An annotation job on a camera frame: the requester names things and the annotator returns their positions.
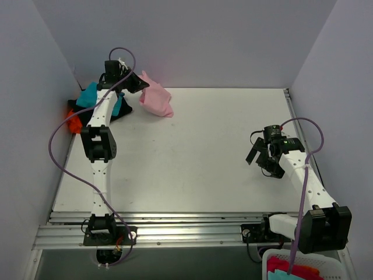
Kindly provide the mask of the pink t-shirt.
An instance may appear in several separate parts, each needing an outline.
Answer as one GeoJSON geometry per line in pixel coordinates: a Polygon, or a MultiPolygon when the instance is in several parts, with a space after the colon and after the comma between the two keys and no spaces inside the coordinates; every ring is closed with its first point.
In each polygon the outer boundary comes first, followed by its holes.
{"type": "Polygon", "coordinates": [[[171,107],[171,93],[168,92],[161,84],[153,81],[145,71],[142,71],[140,78],[149,84],[142,90],[139,98],[139,104],[149,113],[158,117],[174,116],[174,111],[171,107]]]}

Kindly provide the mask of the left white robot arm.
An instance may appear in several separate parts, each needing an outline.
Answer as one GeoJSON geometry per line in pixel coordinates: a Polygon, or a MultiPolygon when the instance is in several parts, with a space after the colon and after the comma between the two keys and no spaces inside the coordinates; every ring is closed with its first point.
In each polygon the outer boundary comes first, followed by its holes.
{"type": "Polygon", "coordinates": [[[110,130],[112,112],[123,91],[136,93],[149,87],[123,60],[108,60],[97,85],[97,99],[90,121],[80,132],[83,149],[93,174],[93,209],[88,234],[103,244],[116,241],[117,223],[110,208],[110,171],[117,144],[110,130]]]}

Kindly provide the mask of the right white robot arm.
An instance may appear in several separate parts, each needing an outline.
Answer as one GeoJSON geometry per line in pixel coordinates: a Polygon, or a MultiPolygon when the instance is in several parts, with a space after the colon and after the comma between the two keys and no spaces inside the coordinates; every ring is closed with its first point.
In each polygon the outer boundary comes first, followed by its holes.
{"type": "Polygon", "coordinates": [[[271,178],[287,177],[301,198],[297,218],[282,212],[264,216],[258,227],[261,238],[283,236],[297,242],[304,254],[344,249],[352,220],[349,208],[328,194],[298,138],[284,135],[279,125],[267,126],[261,133],[252,143],[247,163],[255,162],[271,178]]]}

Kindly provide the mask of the teal folded t-shirt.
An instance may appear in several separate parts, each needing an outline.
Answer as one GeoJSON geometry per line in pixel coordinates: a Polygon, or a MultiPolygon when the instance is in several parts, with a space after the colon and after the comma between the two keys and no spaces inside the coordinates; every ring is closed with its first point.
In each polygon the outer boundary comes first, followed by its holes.
{"type": "MultiPolygon", "coordinates": [[[[124,94],[120,93],[118,100],[113,108],[112,116],[113,117],[119,117],[124,116],[126,114],[126,105],[124,104],[124,94]]],[[[93,107],[96,104],[97,100],[97,83],[92,82],[89,84],[89,86],[81,91],[80,96],[76,100],[76,105],[88,108],[93,107]]]]}

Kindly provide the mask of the black folded t-shirt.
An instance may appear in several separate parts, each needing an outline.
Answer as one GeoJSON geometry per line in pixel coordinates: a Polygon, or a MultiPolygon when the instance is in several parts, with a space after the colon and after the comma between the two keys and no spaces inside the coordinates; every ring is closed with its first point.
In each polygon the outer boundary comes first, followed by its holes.
{"type": "MultiPolygon", "coordinates": [[[[76,102],[77,100],[68,100],[68,106],[71,108],[71,111],[69,113],[70,115],[84,109],[84,107],[78,106],[76,102]]],[[[132,110],[133,110],[132,107],[127,104],[126,100],[123,97],[120,97],[113,108],[110,122],[113,122],[122,117],[125,117],[126,115],[130,114],[132,110]]],[[[79,126],[78,120],[77,120],[78,118],[80,121],[80,127],[84,127],[88,124],[92,115],[93,115],[93,110],[86,111],[84,113],[79,114],[77,117],[74,117],[72,119],[72,122],[75,122],[76,125],[79,126]]]]}

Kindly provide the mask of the orange folded t-shirt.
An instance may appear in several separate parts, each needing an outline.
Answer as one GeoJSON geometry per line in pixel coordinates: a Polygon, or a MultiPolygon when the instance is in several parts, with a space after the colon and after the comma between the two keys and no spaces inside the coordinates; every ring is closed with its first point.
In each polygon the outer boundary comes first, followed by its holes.
{"type": "Polygon", "coordinates": [[[69,131],[72,134],[80,134],[83,125],[82,125],[81,120],[78,116],[72,117],[66,123],[67,123],[67,126],[69,128],[69,131]]]}

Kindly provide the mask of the red shirt in basket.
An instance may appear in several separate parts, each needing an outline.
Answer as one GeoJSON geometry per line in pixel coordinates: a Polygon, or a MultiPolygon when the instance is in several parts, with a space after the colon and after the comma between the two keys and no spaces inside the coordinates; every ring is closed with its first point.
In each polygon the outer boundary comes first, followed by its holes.
{"type": "MultiPolygon", "coordinates": [[[[281,260],[275,256],[272,256],[270,257],[270,259],[267,260],[267,272],[273,272],[274,270],[282,270],[287,272],[288,268],[289,262],[286,260],[281,260]]],[[[302,265],[294,265],[291,274],[296,275],[302,279],[319,279],[319,276],[303,269],[302,265]]]]}

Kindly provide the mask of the teal shirt in basket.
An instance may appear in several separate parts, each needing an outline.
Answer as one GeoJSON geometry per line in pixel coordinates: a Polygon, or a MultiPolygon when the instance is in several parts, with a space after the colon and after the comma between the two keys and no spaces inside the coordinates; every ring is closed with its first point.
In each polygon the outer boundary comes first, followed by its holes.
{"type": "Polygon", "coordinates": [[[302,280],[302,278],[293,274],[288,274],[286,271],[276,269],[273,272],[268,271],[267,280],[302,280]]]}

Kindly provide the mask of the orange shirt in basket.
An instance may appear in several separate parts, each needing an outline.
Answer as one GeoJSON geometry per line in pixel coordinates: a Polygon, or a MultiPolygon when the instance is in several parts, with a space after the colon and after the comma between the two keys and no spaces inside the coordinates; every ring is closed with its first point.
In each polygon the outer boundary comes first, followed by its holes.
{"type": "Polygon", "coordinates": [[[310,267],[310,266],[307,266],[307,265],[302,265],[302,267],[303,267],[303,269],[305,269],[305,270],[309,271],[310,273],[313,273],[317,276],[319,276],[319,274],[320,274],[319,270],[316,269],[316,268],[313,268],[313,267],[310,267]]]}

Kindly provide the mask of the white laundry basket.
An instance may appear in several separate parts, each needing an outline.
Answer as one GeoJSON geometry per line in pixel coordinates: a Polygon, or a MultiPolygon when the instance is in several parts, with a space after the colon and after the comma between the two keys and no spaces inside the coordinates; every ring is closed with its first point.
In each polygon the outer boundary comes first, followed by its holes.
{"type": "MultiPolygon", "coordinates": [[[[288,249],[267,250],[262,257],[262,279],[268,278],[268,260],[271,257],[289,261],[290,253],[291,251],[288,249]]],[[[319,276],[323,279],[350,279],[342,263],[332,257],[297,252],[294,265],[306,265],[315,268],[319,271],[319,276]]]]}

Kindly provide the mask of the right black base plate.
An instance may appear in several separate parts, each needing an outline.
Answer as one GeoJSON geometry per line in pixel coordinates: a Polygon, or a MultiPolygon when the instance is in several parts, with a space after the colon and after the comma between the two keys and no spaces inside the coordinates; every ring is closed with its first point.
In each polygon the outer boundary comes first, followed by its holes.
{"type": "Polygon", "coordinates": [[[264,223],[242,224],[241,238],[243,243],[289,243],[290,239],[270,231],[264,223]]]}

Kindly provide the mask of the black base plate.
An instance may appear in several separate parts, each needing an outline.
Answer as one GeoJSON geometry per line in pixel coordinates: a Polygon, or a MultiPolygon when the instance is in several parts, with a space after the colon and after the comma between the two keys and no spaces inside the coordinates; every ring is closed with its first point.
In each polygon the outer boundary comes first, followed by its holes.
{"type": "Polygon", "coordinates": [[[116,227],[115,233],[108,229],[89,230],[85,229],[83,240],[84,246],[129,246],[136,244],[137,227],[130,226],[130,232],[124,226],[116,227]]]}
{"type": "Polygon", "coordinates": [[[243,243],[289,243],[290,239],[270,231],[264,223],[242,224],[241,238],[243,243]]]}

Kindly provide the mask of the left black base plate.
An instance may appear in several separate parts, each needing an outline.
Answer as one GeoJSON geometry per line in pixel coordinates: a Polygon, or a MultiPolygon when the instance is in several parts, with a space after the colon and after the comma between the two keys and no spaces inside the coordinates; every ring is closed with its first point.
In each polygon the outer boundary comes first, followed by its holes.
{"type": "Polygon", "coordinates": [[[108,229],[89,230],[85,229],[83,240],[84,246],[129,246],[136,244],[137,227],[130,226],[130,232],[124,226],[116,227],[115,233],[108,229]]]}

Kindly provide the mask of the aluminium rail frame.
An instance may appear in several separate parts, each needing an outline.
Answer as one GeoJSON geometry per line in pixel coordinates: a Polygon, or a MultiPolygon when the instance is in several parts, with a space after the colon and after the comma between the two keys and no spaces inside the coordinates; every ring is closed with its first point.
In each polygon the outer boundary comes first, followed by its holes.
{"type": "Polygon", "coordinates": [[[300,128],[284,89],[172,88],[174,117],[133,112],[111,130],[118,152],[111,169],[112,205],[137,227],[137,246],[238,246],[242,224],[282,212],[299,217],[300,195],[287,177],[267,177],[246,162],[268,125],[300,128]]]}

